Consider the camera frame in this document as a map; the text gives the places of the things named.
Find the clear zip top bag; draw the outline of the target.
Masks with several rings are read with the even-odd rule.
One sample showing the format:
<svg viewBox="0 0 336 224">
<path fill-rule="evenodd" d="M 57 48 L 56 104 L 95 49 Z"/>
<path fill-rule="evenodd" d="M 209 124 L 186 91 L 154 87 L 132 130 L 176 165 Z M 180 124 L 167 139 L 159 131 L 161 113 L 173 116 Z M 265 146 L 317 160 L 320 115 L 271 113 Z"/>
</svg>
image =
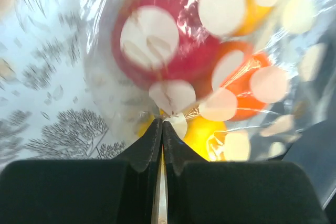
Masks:
<svg viewBox="0 0 336 224">
<path fill-rule="evenodd" d="M 335 0 L 78 0 L 86 81 L 109 136 L 169 122 L 208 161 L 287 151 L 326 118 Z"/>
</svg>

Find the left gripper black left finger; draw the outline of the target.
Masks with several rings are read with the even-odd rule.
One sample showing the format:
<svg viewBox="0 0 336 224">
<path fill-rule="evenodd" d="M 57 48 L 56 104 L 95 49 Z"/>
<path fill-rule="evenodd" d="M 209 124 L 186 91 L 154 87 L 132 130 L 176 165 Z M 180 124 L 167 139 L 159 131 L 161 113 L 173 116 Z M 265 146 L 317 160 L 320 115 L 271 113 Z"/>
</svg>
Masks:
<svg viewBox="0 0 336 224">
<path fill-rule="evenodd" d="M 112 159 L 22 160 L 1 172 L 1 223 L 157 223 L 162 121 Z"/>
</svg>

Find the fake lemon yellow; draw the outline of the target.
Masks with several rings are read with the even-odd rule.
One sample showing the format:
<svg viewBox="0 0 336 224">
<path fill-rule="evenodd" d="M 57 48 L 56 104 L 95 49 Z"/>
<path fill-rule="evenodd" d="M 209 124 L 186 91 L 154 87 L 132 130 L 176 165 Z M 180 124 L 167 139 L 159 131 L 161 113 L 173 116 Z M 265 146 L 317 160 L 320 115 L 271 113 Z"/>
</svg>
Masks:
<svg viewBox="0 0 336 224">
<path fill-rule="evenodd" d="M 256 30 L 278 0 L 198 0 L 203 27 L 217 37 L 245 36 Z"/>
</svg>

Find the yellow fake bell pepper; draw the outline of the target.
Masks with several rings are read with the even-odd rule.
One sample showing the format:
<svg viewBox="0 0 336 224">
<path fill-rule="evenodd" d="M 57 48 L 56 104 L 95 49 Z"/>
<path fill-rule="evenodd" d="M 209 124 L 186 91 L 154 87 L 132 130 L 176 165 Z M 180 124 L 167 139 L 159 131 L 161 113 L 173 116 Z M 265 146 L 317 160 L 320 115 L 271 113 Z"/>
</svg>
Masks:
<svg viewBox="0 0 336 224">
<path fill-rule="evenodd" d="M 164 121 L 170 122 L 178 137 L 207 161 L 247 161 L 250 158 L 251 145 L 246 130 L 230 131 L 224 122 L 182 113 L 164 118 Z"/>
</svg>

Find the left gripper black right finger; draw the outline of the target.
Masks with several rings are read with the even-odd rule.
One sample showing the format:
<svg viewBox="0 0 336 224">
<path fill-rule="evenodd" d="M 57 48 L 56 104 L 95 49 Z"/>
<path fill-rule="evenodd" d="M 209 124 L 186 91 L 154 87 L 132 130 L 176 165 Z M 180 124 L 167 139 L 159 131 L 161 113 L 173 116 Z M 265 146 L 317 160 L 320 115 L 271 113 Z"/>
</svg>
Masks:
<svg viewBox="0 0 336 224">
<path fill-rule="evenodd" d="M 169 122 L 162 140 L 168 223 L 328 223 L 304 171 L 283 161 L 208 162 Z"/>
</svg>

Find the fake orange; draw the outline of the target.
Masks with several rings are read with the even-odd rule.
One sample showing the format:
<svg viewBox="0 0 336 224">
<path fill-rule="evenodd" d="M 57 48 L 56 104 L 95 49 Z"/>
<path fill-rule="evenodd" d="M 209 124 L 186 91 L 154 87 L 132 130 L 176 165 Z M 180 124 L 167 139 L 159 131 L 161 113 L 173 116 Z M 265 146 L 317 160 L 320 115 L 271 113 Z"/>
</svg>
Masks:
<svg viewBox="0 0 336 224">
<path fill-rule="evenodd" d="M 231 91 L 238 101 L 238 109 L 230 121 L 243 121 L 256 116 L 268 104 L 252 95 L 249 81 L 258 69 L 271 65 L 267 53 L 253 53 L 253 45 L 244 41 L 229 41 L 220 45 L 215 59 L 204 77 L 193 84 L 196 97 L 204 98 L 214 90 L 212 79 L 215 71 L 219 71 L 219 86 Z"/>
</svg>

